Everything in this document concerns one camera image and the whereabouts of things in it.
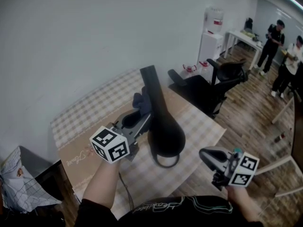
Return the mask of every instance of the black mesh chair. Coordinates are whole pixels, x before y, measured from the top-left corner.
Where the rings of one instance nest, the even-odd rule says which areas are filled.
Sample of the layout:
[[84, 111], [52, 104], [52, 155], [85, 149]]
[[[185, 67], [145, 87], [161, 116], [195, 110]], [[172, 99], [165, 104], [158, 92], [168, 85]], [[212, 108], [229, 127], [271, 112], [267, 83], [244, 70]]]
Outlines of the black mesh chair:
[[207, 62], [214, 68], [211, 84], [200, 75], [183, 79], [175, 70], [169, 70], [168, 74], [174, 81], [169, 88], [214, 118], [226, 100], [225, 93], [237, 84], [247, 81], [248, 75], [243, 69], [245, 59], [224, 63], [221, 66], [211, 59], [208, 59]]

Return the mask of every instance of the chair armrest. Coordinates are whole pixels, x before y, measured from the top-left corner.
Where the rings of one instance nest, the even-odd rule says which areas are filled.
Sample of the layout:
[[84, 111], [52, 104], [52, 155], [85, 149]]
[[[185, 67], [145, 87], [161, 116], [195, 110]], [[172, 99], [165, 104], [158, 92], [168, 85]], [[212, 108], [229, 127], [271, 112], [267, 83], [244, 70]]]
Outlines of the chair armrest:
[[219, 69], [219, 68], [220, 68], [219, 64], [218, 64], [217, 62], [215, 62], [214, 60], [212, 60], [212, 59], [207, 59], [206, 61], [207, 61], [209, 64], [211, 64], [214, 68], [216, 68], [216, 69]]
[[176, 73], [174, 69], [169, 70], [168, 75], [178, 86], [184, 87], [187, 85], [186, 81], [183, 80], [183, 78], [178, 73]]

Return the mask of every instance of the white shirt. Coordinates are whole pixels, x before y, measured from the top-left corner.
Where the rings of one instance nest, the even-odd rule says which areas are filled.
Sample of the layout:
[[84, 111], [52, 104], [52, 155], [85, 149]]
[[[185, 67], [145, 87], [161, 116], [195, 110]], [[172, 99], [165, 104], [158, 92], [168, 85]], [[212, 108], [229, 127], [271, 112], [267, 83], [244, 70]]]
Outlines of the white shirt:
[[292, 73], [293, 75], [295, 75], [298, 70], [299, 62], [303, 61], [303, 57], [302, 57], [303, 47], [301, 47], [299, 49], [295, 44], [290, 44], [288, 46], [287, 52], [291, 56], [294, 56], [294, 57], [296, 56], [298, 58], [297, 61], [292, 61], [289, 58], [287, 58], [285, 61], [285, 65], [286, 65], [287, 69], [289, 70], [289, 72]]

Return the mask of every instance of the gray cloth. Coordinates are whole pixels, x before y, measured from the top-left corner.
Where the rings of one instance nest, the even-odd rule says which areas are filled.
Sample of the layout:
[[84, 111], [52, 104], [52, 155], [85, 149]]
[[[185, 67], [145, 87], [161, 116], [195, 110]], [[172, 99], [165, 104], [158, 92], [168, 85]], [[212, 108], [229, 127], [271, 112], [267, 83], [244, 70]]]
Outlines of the gray cloth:
[[134, 94], [133, 107], [140, 109], [141, 116], [152, 111], [150, 97], [146, 92], [146, 88], [142, 87], [142, 95], [140, 93]]

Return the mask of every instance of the white wall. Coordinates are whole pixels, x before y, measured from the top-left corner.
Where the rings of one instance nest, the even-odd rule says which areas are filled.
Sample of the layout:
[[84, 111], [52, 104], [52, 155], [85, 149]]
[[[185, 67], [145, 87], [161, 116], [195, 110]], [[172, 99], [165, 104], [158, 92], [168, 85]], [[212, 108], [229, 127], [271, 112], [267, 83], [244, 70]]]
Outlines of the white wall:
[[[267, 0], [274, 5], [280, 7], [287, 14], [298, 20], [299, 23], [303, 25], [303, 12], [299, 10], [295, 5], [293, 5], [288, 0]], [[255, 16], [257, 10], [257, 2], [258, 0], [251, 0], [251, 10], [250, 14]]]
[[250, 0], [0, 0], [0, 157], [18, 145], [58, 159], [50, 121], [128, 68], [197, 60], [206, 6], [241, 29]]

